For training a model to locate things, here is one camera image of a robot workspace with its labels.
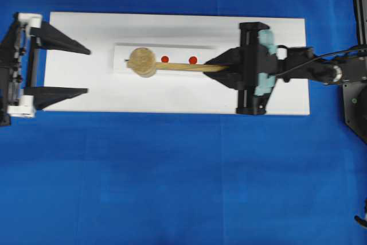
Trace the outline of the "left-arm black white gripper body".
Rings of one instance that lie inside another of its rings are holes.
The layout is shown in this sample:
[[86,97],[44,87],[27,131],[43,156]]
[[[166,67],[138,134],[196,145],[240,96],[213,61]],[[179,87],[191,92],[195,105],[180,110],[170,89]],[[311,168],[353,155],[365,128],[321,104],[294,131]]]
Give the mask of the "left-arm black white gripper body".
[[28,41],[31,41],[31,50],[37,49],[38,38],[31,30],[40,28],[41,23],[40,14],[15,13],[1,41],[1,118],[32,118],[35,115],[34,96],[26,95],[21,88],[21,69]]

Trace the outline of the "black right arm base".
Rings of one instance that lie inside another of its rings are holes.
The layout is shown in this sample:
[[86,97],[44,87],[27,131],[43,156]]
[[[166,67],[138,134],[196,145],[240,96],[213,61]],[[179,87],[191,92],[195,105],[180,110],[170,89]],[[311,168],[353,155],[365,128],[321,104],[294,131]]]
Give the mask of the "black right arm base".
[[[358,45],[366,47],[366,0],[353,0]],[[366,50],[355,53],[352,76],[342,86],[346,125],[366,142]]]

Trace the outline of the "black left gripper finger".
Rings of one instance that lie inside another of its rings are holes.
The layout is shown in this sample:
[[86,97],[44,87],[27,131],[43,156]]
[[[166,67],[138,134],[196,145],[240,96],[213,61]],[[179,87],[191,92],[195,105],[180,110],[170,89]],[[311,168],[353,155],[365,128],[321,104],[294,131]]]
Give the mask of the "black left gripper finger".
[[48,22],[42,21],[40,28],[31,27],[30,35],[36,38],[38,49],[61,50],[90,55],[91,51],[76,40],[71,39]]
[[24,95],[33,96],[33,105],[37,111],[87,92],[87,88],[26,87],[24,89]]

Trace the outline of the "right-arm black gripper body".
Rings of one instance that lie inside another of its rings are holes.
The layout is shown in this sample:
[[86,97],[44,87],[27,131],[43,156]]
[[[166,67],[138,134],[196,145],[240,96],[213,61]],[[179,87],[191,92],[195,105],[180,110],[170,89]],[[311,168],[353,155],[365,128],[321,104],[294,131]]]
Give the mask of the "right-arm black gripper body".
[[257,35],[260,30],[270,30],[270,27],[261,22],[243,22],[239,24],[239,29],[241,47],[239,71],[243,77],[244,89],[238,91],[236,113],[243,115],[264,115],[272,92],[263,96],[255,96],[258,73],[257,56],[260,48]]

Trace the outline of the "black left arm base block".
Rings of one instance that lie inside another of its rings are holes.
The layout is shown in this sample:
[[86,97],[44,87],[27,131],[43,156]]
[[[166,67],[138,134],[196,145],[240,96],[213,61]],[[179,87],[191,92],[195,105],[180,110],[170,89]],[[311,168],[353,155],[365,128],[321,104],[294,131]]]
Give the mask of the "black left arm base block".
[[11,125],[11,117],[8,114],[1,113],[0,115],[0,126],[10,126]]

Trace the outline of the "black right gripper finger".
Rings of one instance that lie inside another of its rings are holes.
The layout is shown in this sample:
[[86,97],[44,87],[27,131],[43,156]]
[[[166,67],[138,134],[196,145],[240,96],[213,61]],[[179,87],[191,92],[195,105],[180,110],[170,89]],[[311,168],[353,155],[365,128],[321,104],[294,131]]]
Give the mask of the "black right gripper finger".
[[233,66],[241,64],[241,47],[230,48],[207,61],[205,65]]
[[244,89],[243,77],[240,73],[227,69],[218,72],[205,72],[205,75],[227,88],[241,91]]

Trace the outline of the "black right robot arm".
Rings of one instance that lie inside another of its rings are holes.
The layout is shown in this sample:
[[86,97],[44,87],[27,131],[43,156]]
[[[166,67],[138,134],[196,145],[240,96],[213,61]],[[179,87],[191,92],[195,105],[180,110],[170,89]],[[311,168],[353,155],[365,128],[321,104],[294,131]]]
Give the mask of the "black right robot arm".
[[366,79],[366,45],[317,56],[312,47],[275,45],[274,34],[264,23],[243,22],[239,29],[240,45],[207,61],[221,69],[204,73],[238,92],[237,114],[266,114],[278,80],[341,85]]

